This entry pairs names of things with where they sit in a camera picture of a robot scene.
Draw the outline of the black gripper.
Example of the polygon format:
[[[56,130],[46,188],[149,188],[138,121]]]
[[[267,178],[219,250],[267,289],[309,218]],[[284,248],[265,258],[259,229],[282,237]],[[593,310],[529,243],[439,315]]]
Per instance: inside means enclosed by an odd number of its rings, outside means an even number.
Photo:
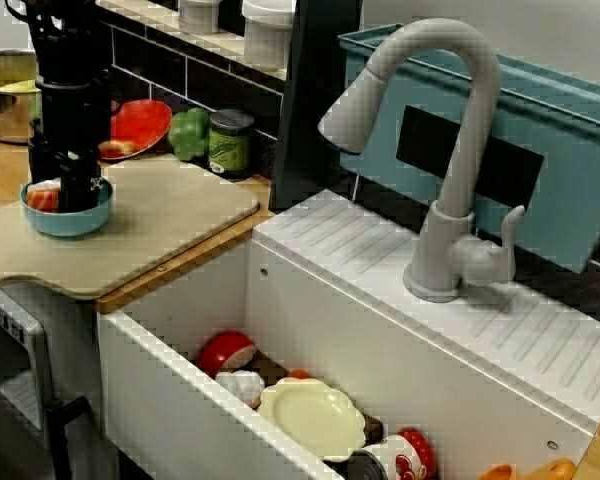
[[[60,178],[59,209],[90,210],[102,189],[99,146],[110,139],[111,90],[103,82],[34,85],[40,108],[30,122],[31,182]]]

